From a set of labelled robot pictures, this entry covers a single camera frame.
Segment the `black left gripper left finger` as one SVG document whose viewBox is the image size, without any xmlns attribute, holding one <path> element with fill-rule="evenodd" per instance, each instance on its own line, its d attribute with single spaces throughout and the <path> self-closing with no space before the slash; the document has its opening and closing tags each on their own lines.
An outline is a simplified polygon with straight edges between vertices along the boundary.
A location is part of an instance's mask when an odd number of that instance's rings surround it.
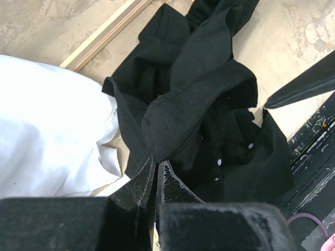
<svg viewBox="0 0 335 251">
<path fill-rule="evenodd" d="M 1 200 L 1 250 L 151 250 L 157 165 L 107 197 Z"/>
</svg>

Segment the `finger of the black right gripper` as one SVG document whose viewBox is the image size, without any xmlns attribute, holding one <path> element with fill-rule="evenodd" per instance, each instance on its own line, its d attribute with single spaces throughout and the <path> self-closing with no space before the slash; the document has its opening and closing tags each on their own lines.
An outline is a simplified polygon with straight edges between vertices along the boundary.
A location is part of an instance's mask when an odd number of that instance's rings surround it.
<svg viewBox="0 0 335 251">
<path fill-rule="evenodd" d="M 334 91 L 334 52 L 272 94 L 264 108 L 276 109 L 330 91 Z"/>
</svg>

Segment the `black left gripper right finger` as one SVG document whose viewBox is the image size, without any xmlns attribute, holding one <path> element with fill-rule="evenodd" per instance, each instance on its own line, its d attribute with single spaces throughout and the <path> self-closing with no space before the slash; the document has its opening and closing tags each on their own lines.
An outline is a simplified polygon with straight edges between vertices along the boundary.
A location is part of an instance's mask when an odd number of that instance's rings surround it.
<svg viewBox="0 0 335 251">
<path fill-rule="evenodd" d="M 174 173 L 158 169 L 161 250 L 295 250 L 286 220 L 266 203 L 208 203 Z"/>
</svg>

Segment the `black button shirt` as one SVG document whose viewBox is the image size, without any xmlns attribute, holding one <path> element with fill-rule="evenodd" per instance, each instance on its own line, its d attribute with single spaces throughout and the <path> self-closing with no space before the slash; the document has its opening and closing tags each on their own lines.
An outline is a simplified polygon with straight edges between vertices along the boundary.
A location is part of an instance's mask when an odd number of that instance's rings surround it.
<svg viewBox="0 0 335 251">
<path fill-rule="evenodd" d="M 256 6 L 195 1 L 182 15 L 164 4 L 104 80 L 130 151 L 128 177 L 153 158 L 206 202 L 272 203 L 293 189 L 286 136 L 267 111 L 254 123 L 256 76 L 233 58 L 232 38 Z"/>
</svg>

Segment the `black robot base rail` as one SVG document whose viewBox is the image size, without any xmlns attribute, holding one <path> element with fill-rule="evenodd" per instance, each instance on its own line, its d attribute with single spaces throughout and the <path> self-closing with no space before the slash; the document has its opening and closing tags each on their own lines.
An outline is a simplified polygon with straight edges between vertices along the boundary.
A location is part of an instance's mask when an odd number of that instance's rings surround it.
<svg viewBox="0 0 335 251">
<path fill-rule="evenodd" d="M 289 218 L 309 213 L 289 225 L 297 250 L 320 250 L 324 231 L 334 233 L 334 95 L 306 121 L 288 142 L 295 187 L 276 201 Z"/>
</svg>

